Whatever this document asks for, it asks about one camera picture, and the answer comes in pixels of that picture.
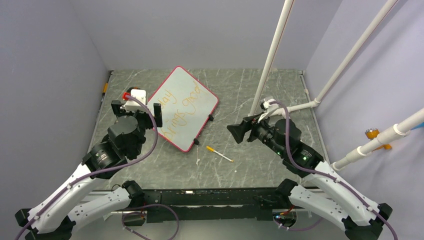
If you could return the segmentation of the red-framed whiteboard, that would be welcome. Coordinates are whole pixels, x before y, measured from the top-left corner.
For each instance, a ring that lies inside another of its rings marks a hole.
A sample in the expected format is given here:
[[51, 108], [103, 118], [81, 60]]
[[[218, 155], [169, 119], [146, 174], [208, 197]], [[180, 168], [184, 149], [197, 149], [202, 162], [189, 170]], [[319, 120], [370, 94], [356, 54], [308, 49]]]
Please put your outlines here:
[[219, 98], [191, 73], [176, 66], [149, 97], [148, 108], [161, 105], [158, 134], [182, 152], [188, 152], [219, 103]]

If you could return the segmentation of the white marker pen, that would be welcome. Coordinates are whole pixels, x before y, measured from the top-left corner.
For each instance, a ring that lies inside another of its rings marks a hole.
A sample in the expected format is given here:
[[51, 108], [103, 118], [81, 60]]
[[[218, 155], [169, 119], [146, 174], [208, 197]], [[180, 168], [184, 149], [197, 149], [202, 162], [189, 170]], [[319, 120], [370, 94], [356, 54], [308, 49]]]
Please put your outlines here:
[[233, 162], [234, 162], [234, 160], [233, 160], [233, 159], [231, 159], [231, 158], [229, 158], [229, 157], [227, 157], [227, 156], [223, 155], [222, 153], [220, 153], [220, 152], [218, 152], [218, 151], [216, 151], [216, 150], [214, 150], [213, 152], [214, 152], [215, 154], [219, 155], [220, 157], [222, 157], [222, 158], [224, 158], [224, 159], [228, 160], [228, 161], [229, 161], [229, 162], [231, 162], [231, 163], [233, 163]]

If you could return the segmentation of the yellow marker cap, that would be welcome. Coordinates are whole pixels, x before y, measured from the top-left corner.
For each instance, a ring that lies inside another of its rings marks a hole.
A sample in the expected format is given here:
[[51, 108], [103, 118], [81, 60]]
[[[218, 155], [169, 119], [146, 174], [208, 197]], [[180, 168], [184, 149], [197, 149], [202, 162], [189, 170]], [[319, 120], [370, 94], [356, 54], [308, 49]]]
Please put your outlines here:
[[210, 147], [210, 146], [207, 146], [207, 147], [206, 147], [206, 149], [207, 149], [208, 151], [210, 151], [210, 152], [215, 152], [215, 149], [214, 149], [214, 148], [212, 148], [212, 147]]

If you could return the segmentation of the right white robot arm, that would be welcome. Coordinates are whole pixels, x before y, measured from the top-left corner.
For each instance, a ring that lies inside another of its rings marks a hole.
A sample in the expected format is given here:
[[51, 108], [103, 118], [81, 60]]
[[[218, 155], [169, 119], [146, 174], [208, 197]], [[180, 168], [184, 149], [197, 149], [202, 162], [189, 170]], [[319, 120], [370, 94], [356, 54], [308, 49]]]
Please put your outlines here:
[[226, 128], [238, 144], [249, 133], [248, 142], [261, 141], [291, 173], [328, 195], [322, 197], [294, 180], [284, 179], [275, 190], [276, 203], [282, 208], [294, 205], [312, 211], [339, 227], [350, 240], [377, 240], [393, 209], [360, 194], [332, 170], [321, 154], [301, 141], [302, 132], [291, 119], [270, 125], [259, 118], [248, 116]]

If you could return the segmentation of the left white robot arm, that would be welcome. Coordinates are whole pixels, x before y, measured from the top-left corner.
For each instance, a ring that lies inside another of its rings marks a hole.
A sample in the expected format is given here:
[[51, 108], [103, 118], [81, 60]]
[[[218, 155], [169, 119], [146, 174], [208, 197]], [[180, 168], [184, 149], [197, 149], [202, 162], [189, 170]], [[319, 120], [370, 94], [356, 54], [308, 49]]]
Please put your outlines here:
[[135, 96], [126, 102], [114, 100], [116, 116], [100, 143], [83, 157], [71, 176], [47, 199], [33, 208], [22, 208], [15, 214], [21, 230], [18, 237], [26, 240], [68, 240], [88, 223], [116, 210], [139, 209], [145, 194], [133, 180], [125, 181], [111, 193], [82, 203], [96, 187], [120, 170], [146, 158], [142, 147], [146, 131], [157, 131], [163, 125], [162, 106], [149, 109]]

